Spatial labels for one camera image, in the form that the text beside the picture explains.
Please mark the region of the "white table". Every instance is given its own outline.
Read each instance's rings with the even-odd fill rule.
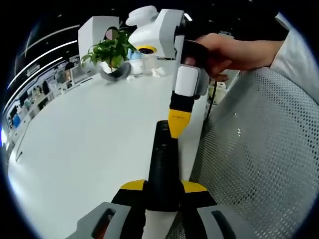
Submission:
[[[77,221],[110,202],[121,185],[147,179],[155,128],[168,117],[171,76],[106,83],[99,75],[48,104],[30,122],[9,160],[17,201],[42,238],[62,239]],[[206,97],[195,101],[179,138],[181,178],[188,180]],[[166,236],[175,213],[147,212],[144,238]]]

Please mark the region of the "ceiling light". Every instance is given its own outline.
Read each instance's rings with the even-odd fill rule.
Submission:
[[[55,32],[53,32],[53,33],[50,33],[49,35],[46,35],[45,37],[43,37],[43,38],[37,40],[35,43],[33,43],[33,44],[31,44],[30,46],[28,46],[28,47],[25,49],[25,51],[23,51],[23,52],[21,53],[21,56],[22,56],[24,53],[26,54],[26,52],[27,52],[30,48],[34,47],[36,44],[38,44],[39,42],[43,41],[44,39],[47,39],[48,37],[51,37],[51,36],[53,36],[53,35],[55,35],[55,34],[58,34],[58,33],[60,33],[60,32],[67,31],[67,30],[70,30],[70,29],[73,29],[73,28],[77,28],[77,27],[80,27],[80,25],[70,26],[70,27],[67,27],[67,28],[60,29],[60,30],[58,30],[58,31],[55,31]]]
[[[43,69],[47,68],[48,66],[52,65],[53,63],[61,60],[62,57],[59,57],[58,59],[55,59],[54,61],[51,61],[49,64],[46,64],[45,66],[43,66],[42,68],[40,68],[39,70],[37,70],[36,72],[34,72],[28,79],[25,80],[25,82],[23,82],[22,85],[19,86],[19,88],[13,93],[13,95],[10,97],[10,99],[8,100],[8,102],[6,103],[3,112],[5,112],[6,108],[8,107],[8,105],[10,104],[10,102],[12,101],[12,99],[15,97],[15,95],[19,92],[19,90],[25,86],[26,83],[28,83],[28,81],[30,81],[36,74],[38,74],[39,72],[41,72]]]
[[[23,69],[20,70],[20,71],[18,72],[18,74],[16,74],[16,76],[15,76],[15,77],[12,79],[12,81],[9,83],[7,89],[9,89],[9,87],[10,87],[10,86],[12,85],[12,83],[16,80],[16,78],[18,78],[18,76],[21,75],[22,72],[26,70],[26,68],[28,68],[29,66],[31,66],[34,62],[36,62],[37,60],[39,60],[41,57],[43,57],[43,56],[49,54],[49,53],[52,52],[52,51],[55,51],[55,50],[61,48],[61,47],[63,47],[63,46],[67,46],[67,45],[70,45],[70,44],[75,43],[75,42],[77,42],[77,40],[64,43],[64,44],[62,44],[62,45],[60,45],[60,46],[54,47],[53,49],[51,49],[51,50],[49,50],[49,51],[43,53],[42,55],[38,56],[37,58],[35,58],[33,61],[31,61],[31,62],[30,62],[29,64],[27,64],[25,67],[23,67]]]
[[[5,150],[8,151],[8,148],[10,146],[10,142],[6,145]]]
[[[6,143],[8,140],[3,128],[1,128],[1,145],[3,146],[4,143]]]
[[[188,13],[184,13],[184,16],[187,18],[187,20],[193,21],[193,19],[191,19],[191,17],[188,15]]]

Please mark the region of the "black ceiling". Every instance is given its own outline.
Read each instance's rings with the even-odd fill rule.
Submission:
[[[9,27],[8,46],[11,46],[8,55],[8,68],[5,78],[9,82],[17,72],[39,55],[64,43],[77,40],[78,28],[63,31],[37,43],[23,54],[25,46],[32,45],[43,37],[61,29],[82,25],[95,15],[119,16],[125,22],[130,11],[145,5],[154,5],[158,10],[162,8],[182,9],[193,19],[190,26],[189,38],[196,38],[210,32],[221,30],[231,32],[235,38],[242,40],[283,40],[287,35],[275,20],[278,12],[276,5],[257,0],[197,0],[186,2],[182,0],[148,0],[148,1],[98,1],[88,2],[81,6],[80,1],[54,1],[50,8],[44,7],[43,1],[32,5],[31,10],[22,6],[16,9],[15,15],[20,16],[22,22],[17,29]],[[60,48],[45,57],[37,64],[41,67],[60,56],[78,54],[77,43]],[[15,80],[7,91],[6,99],[27,79],[25,73]]]

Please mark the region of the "white sleeve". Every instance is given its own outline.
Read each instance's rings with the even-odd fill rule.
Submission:
[[[296,83],[319,104],[319,69],[303,37],[294,28],[270,69]]]

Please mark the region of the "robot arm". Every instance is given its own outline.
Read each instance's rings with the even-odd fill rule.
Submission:
[[[193,41],[184,41],[185,19],[181,10],[145,6],[132,11],[127,25],[138,28],[129,42],[141,53],[176,60],[176,72],[169,106],[168,124],[172,138],[178,138],[187,127],[196,95],[205,95],[209,76],[204,60],[208,50]],[[191,56],[196,64],[189,66],[185,59]]]

